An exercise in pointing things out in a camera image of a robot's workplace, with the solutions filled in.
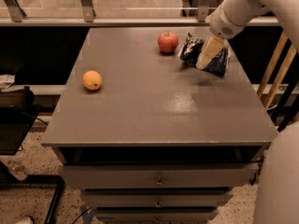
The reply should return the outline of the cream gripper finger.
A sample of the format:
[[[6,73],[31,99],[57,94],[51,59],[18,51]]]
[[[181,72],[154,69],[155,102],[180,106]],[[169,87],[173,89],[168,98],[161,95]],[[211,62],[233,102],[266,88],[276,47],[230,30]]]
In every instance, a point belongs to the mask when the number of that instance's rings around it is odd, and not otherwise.
[[[224,40],[218,36],[210,37],[202,48],[196,67],[200,70],[206,68],[212,59],[223,49]]]

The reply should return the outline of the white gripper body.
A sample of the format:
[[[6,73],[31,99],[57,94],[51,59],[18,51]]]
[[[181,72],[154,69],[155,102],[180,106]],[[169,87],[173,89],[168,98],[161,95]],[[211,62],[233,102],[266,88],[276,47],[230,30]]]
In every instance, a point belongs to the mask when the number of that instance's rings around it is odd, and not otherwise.
[[[243,31],[246,16],[237,3],[224,0],[206,17],[205,22],[209,24],[209,30],[213,35],[231,39]]]

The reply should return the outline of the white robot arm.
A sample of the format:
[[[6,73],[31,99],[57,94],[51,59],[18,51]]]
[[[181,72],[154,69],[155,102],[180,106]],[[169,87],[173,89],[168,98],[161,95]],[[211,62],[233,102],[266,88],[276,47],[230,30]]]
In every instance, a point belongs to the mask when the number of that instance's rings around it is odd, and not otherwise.
[[[254,18],[272,12],[293,51],[299,50],[299,0],[224,0],[207,16],[215,40],[204,45],[200,68],[207,66],[218,45],[243,31]],[[298,104],[278,126],[279,135],[268,149],[259,179],[253,224],[299,224],[299,126],[291,119]]]

